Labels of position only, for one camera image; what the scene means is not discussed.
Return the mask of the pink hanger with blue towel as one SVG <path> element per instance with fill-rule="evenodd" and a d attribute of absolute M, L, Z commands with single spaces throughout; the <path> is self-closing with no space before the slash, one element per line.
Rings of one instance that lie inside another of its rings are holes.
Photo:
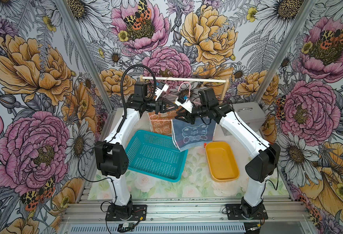
<path fill-rule="evenodd" d="M 200 103 L 199 91 L 202 89 L 199 82 L 184 82 L 177 89 L 177 96 L 188 98 L 194 104 Z"/>

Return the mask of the blue towel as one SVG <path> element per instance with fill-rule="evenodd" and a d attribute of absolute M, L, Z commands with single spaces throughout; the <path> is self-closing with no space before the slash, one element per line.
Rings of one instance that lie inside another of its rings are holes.
<path fill-rule="evenodd" d="M 172 141 L 180 150 L 203 146 L 213 141 L 216 123 L 208 118 L 196 119 L 195 124 L 172 120 Z"/>

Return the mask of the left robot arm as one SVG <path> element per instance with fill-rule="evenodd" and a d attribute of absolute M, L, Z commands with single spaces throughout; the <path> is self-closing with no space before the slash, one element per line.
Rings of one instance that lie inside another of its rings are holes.
<path fill-rule="evenodd" d="M 154 95 L 148 97 L 148 85 L 137 82 L 134 94 L 124 102 L 124 112 L 116 124 L 115 129 L 95 145 L 97 169 L 106 177 L 111 185 L 113 201 L 109 202 L 107 221 L 129 220 L 133 216 L 133 203 L 126 186 L 125 173 L 129 166 L 129 159 L 125 152 L 125 143 L 135 124 L 144 112 L 166 113 L 176 110 L 178 106 L 161 98 L 169 86 L 164 82 L 154 85 Z"/>

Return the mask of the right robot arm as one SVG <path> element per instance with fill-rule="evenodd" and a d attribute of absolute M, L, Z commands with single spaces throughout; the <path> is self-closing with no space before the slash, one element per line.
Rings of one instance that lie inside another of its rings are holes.
<path fill-rule="evenodd" d="M 280 146 L 268 141 L 253 131 L 235 111 L 231 104 L 219 102 L 212 88 L 199 91 L 200 105 L 195 107 L 189 98 L 178 96 L 175 104 L 182 107 L 176 119 L 194 124 L 196 119 L 209 118 L 230 132 L 247 150 L 251 161 L 245 166 L 249 177 L 247 190 L 239 207 L 227 205 L 227 215 L 238 214 L 240 219 L 256 219 L 267 216 L 263 213 L 263 194 L 270 176 L 277 170 Z"/>

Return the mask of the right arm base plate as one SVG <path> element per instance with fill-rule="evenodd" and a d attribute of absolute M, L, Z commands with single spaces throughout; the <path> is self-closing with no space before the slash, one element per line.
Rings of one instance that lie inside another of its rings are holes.
<path fill-rule="evenodd" d="M 263 203 L 255 207 L 248 204 L 226 204 L 223 213 L 228 220 L 266 220 L 268 214 Z"/>

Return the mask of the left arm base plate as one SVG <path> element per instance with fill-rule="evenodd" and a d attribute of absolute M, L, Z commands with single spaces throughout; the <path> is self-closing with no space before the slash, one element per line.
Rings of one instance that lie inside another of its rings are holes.
<path fill-rule="evenodd" d="M 148 206 L 135 204 L 129 206 L 110 205 L 106 211 L 105 221 L 144 221 Z"/>

